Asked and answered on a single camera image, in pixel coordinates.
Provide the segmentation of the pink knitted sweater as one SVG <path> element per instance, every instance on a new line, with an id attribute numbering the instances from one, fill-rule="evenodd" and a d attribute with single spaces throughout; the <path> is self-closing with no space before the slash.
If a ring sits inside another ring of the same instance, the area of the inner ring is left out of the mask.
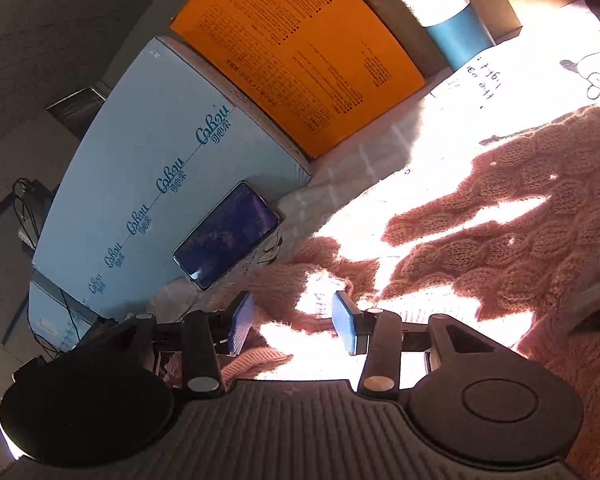
<path id="1" fill-rule="evenodd" d="M 569 454 L 600 479 L 600 313 L 576 301 L 600 282 L 600 107 L 450 156 L 417 142 L 422 163 L 340 208 L 283 261 L 225 285 L 242 290 L 253 331 L 237 379 L 350 377 L 353 362 L 330 322 L 332 295 L 404 321 L 457 318 L 577 390 L 584 424 Z"/>

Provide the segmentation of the black smartphone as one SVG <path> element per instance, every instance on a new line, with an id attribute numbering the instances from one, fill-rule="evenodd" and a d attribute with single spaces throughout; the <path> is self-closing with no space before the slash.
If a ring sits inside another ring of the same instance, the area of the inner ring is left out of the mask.
<path id="1" fill-rule="evenodd" d="M 173 260 L 201 290 L 209 289 L 282 222 L 246 181 L 238 182 L 174 250 Z"/>

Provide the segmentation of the light blue tissue carton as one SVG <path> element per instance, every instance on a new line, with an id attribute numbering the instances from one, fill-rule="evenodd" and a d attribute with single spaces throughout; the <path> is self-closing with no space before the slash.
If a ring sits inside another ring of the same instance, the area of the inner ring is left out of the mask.
<path id="1" fill-rule="evenodd" d="M 140 312 L 182 274 L 174 252 L 238 183 L 276 202 L 310 180 L 306 158 L 184 44 L 151 39 L 61 180 L 33 256 L 33 333 L 72 349 L 96 318 Z"/>

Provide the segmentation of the orange printed box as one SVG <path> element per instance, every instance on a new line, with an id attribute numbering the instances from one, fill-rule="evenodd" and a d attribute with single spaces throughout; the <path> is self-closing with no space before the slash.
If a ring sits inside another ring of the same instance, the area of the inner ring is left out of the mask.
<path id="1" fill-rule="evenodd" d="M 363 0 L 188 0 L 171 28 L 312 158 L 426 84 Z"/>

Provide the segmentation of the blue thermos bottle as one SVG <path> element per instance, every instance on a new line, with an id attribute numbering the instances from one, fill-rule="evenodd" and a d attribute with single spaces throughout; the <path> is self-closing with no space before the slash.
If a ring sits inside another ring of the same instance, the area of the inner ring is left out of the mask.
<path id="1" fill-rule="evenodd" d="M 401 0 L 438 47 L 452 70 L 459 70 L 495 42 L 470 0 Z"/>

